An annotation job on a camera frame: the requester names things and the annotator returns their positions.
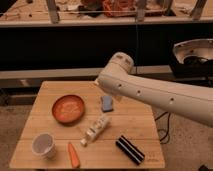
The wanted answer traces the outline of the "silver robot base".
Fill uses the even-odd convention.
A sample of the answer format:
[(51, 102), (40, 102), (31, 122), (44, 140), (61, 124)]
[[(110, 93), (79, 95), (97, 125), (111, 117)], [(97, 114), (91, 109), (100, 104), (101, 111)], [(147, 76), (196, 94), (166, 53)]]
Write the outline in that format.
[(173, 54), (180, 64), (190, 56), (213, 59), (213, 38), (192, 39), (176, 43), (173, 46)]

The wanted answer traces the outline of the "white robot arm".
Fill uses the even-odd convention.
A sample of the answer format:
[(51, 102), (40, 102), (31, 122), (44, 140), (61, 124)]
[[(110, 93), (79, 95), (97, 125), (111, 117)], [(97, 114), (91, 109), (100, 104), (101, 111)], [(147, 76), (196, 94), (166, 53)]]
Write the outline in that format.
[(98, 86), (213, 127), (213, 88), (133, 76), (133, 66), (129, 55), (115, 53), (99, 73)]

